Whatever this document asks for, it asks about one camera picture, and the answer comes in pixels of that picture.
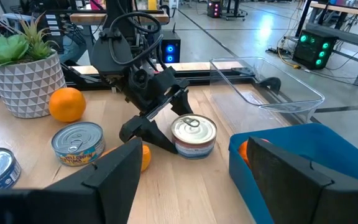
blue light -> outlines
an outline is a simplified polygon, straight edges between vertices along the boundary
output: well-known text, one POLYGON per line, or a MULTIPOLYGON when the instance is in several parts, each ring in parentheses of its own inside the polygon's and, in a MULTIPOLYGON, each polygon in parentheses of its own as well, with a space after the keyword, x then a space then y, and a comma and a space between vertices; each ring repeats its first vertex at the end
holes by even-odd
POLYGON ((165 50, 167 51, 167 53, 173 53, 175 47, 173 45, 168 45, 165 50))
POLYGON ((167 62, 173 62, 173 56, 172 55, 168 55, 166 58, 167 62))

pull tab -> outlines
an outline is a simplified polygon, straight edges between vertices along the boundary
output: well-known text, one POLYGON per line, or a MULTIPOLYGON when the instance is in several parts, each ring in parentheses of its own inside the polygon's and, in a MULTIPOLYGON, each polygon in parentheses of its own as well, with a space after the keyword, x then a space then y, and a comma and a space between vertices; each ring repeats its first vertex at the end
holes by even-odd
POLYGON ((189 125, 193 128, 197 128, 200 125, 200 121, 198 121, 197 119, 184 118, 183 122, 185 122, 187 125, 189 125))
POLYGON ((70 147, 68 148, 68 152, 77 151, 80 148, 81 145, 82 145, 82 140, 80 140, 80 139, 71 140, 70 147))

concrete floor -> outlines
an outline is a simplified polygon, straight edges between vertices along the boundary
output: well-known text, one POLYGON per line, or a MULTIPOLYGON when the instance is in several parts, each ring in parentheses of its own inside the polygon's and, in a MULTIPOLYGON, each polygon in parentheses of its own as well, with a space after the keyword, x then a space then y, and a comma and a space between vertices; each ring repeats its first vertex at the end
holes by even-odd
MULTIPOLYGON (((240 8, 248 12, 244 22, 241 19, 212 19, 203 14, 206 12, 206 3, 198 3, 197 9, 195 4, 191 3, 191 8, 183 6, 176 11, 171 23, 163 26, 163 29, 172 29, 173 24, 177 23, 176 31, 181 38, 181 62, 207 62, 211 58, 233 56, 264 57, 322 93, 326 100, 320 108, 358 106, 358 86, 335 82, 303 70, 294 70, 282 63, 276 55, 265 53, 269 46, 277 45, 288 27, 296 27, 296 19, 290 18, 298 2, 242 2, 240 8)), ((358 25, 352 28, 351 32, 358 33, 358 25)), ((342 51, 352 55, 358 51, 358 47, 344 44, 342 51)), ((88 56, 84 54, 80 63, 87 64, 87 60, 88 56)), ((345 61, 346 58, 334 54, 327 67, 337 68, 345 61)), ((357 74, 358 63, 351 60, 341 69, 333 71, 332 75, 349 77, 342 78, 341 81, 352 83, 352 78, 357 74)), ((316 113, 314 117, 358 147, 358 108, 351 111, 316 113)))

plant pot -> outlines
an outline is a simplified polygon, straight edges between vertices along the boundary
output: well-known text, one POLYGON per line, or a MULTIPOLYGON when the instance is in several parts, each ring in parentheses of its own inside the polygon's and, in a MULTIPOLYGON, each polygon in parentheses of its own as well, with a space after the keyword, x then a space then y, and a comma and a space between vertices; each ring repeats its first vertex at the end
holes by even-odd
POLYGON ((49 98, 66 87, 57 53, 31 63, 0 66, 0 97, 18 118, 38 118, 49 113, 49 98))

blue plastic container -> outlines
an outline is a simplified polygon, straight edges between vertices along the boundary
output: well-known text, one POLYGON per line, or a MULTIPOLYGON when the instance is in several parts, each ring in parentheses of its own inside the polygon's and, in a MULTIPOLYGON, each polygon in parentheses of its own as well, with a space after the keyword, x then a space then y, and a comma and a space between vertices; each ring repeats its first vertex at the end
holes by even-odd
POLYGON ((230 138, 229 173, 257 223, 273 223, 251 170, 238 153, 250 136, 358 179, 358 149, 322 124, 303 124, 235 134, 230 138))

